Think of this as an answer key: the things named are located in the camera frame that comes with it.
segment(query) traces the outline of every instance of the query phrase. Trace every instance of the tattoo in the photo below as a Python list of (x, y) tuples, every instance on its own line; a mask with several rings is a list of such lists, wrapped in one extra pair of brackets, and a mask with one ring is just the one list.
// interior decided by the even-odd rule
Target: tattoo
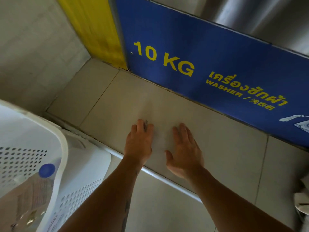
[(123, 219), (123, 222), (122, 222), (121, 232), (125, 232), (125, 230), (126, 230), (126, 225), (127, 225), (127, 220), (128, 220), (129, 210), (130, 210), (130, 204), (131, 204), (131, 198), (132, 198), (132, 195), (130, 196), (130, 198), (126, 202), (126, 207), (125, 207), (126, 216), (125, 216), (125, 218)]

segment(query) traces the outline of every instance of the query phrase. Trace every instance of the plastic refill bag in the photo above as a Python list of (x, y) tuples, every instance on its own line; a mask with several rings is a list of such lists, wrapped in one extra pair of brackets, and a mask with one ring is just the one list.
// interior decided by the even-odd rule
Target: plastic refill bag
[(1, 232), (35, 232), (52, 196), (61, 158), (41, 166), (39, 172), (0, 199)]

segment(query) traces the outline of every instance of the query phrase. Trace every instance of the forearm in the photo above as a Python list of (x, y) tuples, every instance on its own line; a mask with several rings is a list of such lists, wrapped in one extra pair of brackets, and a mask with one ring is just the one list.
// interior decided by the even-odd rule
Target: forearm
[(141, 164), (126, 158), (88, 197), (60, 232), (122, 232), (126, 227), (133, 187)]
[(219, 232), (292, 231), (218, 182), (203, 167), (189, 171), (187, 179)]

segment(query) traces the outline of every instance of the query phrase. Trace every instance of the blue panel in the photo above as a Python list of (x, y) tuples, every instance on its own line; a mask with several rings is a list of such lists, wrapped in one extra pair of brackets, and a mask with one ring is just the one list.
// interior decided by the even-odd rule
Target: blue panel
[[(309, 146), (308, 58), (148, 0), (117, 0), (117, 7), (134, 74)], [(141, 43), (141, 55), (134, 42)], [(155, 60), (149, 59), (154, 59), (152, 49), (147, 57), (147, 46), (155, 49)], [(165, 53), (168, 59), (179, 58), (173, 61), (175, 70), (171, 63), (164, 66)], [(191, 63), (180, 68), (184, 73), (193, 70), (191, 76), (180, 72), (181, 61)], [(257, 87), (266, 94), (252, 90)]]

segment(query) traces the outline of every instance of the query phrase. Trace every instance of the white laundry basket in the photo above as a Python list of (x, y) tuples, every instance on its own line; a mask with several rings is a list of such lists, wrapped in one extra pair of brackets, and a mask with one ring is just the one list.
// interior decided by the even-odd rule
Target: white laundry basket
[[(40, 215), (32, 212), (26, 231), (57, 231), (102, 182), (111, 160), (110, 153), (89, 141), (2, 100), (0, 137), (0, 199), (44, 164), (61, 160), (48, 207)], [(32, 207), (37, 201), (32, 199)], [(18, 231), (16, 224), (11, 228)]]

